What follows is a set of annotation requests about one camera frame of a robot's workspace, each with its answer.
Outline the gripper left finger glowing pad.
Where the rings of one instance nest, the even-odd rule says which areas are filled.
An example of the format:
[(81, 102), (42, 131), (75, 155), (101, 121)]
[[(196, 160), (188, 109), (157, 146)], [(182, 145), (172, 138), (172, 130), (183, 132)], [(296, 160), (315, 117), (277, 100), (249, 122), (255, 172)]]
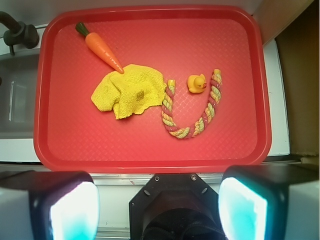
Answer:
[(100, 196), (85, 171), (2, 171), (2, 240), (93, 240)]

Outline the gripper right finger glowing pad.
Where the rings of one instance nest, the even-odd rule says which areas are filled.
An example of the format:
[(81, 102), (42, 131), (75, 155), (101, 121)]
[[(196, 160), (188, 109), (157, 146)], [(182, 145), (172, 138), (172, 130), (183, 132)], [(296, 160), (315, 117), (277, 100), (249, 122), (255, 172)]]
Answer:
[(218, 210), (229, 240), (318, 240), (319, 166), (230, 166), (219, 187)]

